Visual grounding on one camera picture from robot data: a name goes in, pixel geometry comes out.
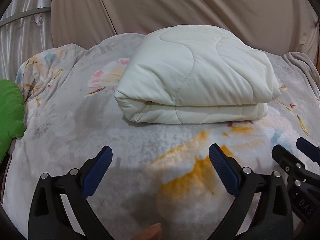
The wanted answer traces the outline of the person's hand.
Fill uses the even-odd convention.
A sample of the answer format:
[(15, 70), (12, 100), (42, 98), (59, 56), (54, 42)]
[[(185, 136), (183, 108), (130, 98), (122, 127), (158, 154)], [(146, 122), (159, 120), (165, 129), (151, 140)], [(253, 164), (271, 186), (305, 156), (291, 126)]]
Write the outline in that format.
[(161, 223), (153, 224), (141, 233), (135, 235), (132, 240), (160, 240), (162, 235)]

